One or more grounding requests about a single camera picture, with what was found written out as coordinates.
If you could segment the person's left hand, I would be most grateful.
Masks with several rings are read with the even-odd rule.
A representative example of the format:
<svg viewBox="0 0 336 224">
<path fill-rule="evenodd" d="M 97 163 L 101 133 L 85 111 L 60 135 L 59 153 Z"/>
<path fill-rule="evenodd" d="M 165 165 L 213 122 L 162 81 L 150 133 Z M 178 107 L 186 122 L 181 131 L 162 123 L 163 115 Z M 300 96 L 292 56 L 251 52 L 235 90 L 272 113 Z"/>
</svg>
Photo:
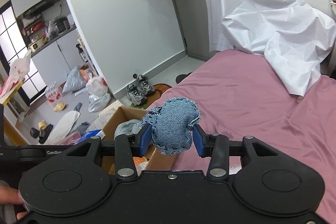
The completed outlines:
<svg viewBox="0 0 336 224">
<path fill-rule="evenodd" d="M 24 205 L 24 202 L 19 194 L 19 191 L 9 186 L 2 186 L 0 189 L 1 205 Z"/>
</svg>

